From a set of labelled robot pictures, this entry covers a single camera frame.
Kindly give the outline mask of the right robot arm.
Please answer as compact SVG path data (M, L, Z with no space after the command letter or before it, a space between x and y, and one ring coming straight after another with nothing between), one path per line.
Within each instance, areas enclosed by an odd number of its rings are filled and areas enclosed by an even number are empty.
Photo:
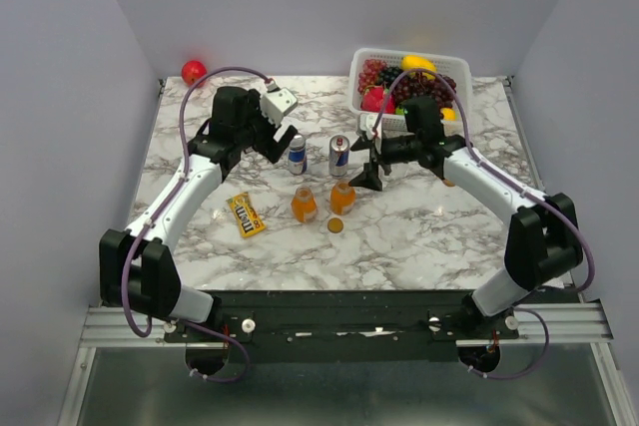
M406 134L387 137L372 113L358 118L356 151L369 160L351 180L354 187L379 191L381 175L392 165L415 162L443 181L464 189L493 212L508 228L503 268L470 293L459 313L459 325L479 338L495 326L495 315L583 260L572 200L548 197L529 188L483 157L466 138L448 135L436 104L428 97L408 102Z

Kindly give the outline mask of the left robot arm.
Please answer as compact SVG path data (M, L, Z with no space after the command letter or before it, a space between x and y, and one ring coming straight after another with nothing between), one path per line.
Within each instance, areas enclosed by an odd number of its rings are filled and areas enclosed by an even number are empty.
M222 326L213 297L182 284L173 250L202 202L226 179L242 153L252 149L271 163L297 133L277 133L298 104L286 88L265 93L225 86L217 90L211 116L183 143L184 157L160 195L123 230L107 230L99 243L100 296L157 319L187 321L201 341Z

